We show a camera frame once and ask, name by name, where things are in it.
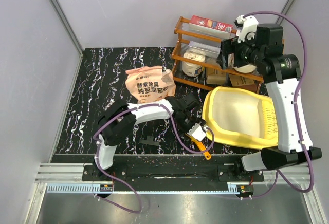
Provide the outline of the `pink cat litter bag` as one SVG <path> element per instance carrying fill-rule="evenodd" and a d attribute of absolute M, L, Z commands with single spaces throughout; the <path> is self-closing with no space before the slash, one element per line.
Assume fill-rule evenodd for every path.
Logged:
<path fill-rule="evenodd" d="M 125 73 L 126 88 L 138 103 L 150 103 L 175 96 L 176 85 L 169 69 L 145 66 L 127 70 Z"/>

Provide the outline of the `yellow plastic litter scoop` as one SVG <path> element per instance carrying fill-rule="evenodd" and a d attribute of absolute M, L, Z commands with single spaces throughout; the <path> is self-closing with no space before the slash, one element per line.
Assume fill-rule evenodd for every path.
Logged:
<path fill-rule="evenodd" d="M 202 142 L 198 141 L 197 139 L 190 137 L 191 140 L 196 144 L 196 146 L 198 147 L 198 149 L 202 152 L 205 151 L 206 148 L 205 146 L 202 144 Z M 211 154 L 209 152 L 204 152 L 203 156 L 206 160 L 210 160 L 211 159 Z"/>

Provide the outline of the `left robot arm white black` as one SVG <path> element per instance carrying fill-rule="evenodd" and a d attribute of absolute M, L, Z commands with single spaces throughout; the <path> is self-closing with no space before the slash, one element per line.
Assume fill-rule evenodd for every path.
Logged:
<path fill-rule="evenodd" d="M 202 141 L 206 137 L 205 121 L 190 114 L 197 106 L 199 102 L 192 94 L 141 104 L 126 103 L 122 99 L 115 101 L 99 118 L 98 130 L 94 134 L 99 147 L 93 174 L 102 181 L 109 179 L 117 146 L 140 123 L 173 120 L 177 130 Z"/>

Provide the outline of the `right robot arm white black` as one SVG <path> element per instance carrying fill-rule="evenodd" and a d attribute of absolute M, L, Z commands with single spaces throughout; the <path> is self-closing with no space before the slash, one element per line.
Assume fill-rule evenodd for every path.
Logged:
<path fill-rule="evenodd" d="M 278 144 L 241 158 L 234 176 L 247 180 L 252 171 L 276 170 L 322 157 L 308 135 L 301 94 L 297 89 L 302 76 L 298 58 L 284 54 L 283 27 L 277 24 L 246 26 L 238 24 L 235 37 L 221 43 L 222 55 L 234 55 L 234 65 L 256 66 L 272 98 L 278 126 Z"/>

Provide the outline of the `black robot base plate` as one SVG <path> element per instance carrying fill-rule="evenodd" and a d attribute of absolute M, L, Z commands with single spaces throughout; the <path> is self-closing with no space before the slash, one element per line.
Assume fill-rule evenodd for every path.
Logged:
<path fill-rule="evenodd" d="M 258 172 L 239 172 L 234 170 L 234 166 L 214 163 L 192 163 L 182 164 L 126 164 L 117 163 L 106 173 L 128 181 L 129 179 L 141 178 L 197 178 L 209 179 L 219 182 L 263 182 L 264 175 Z"/>

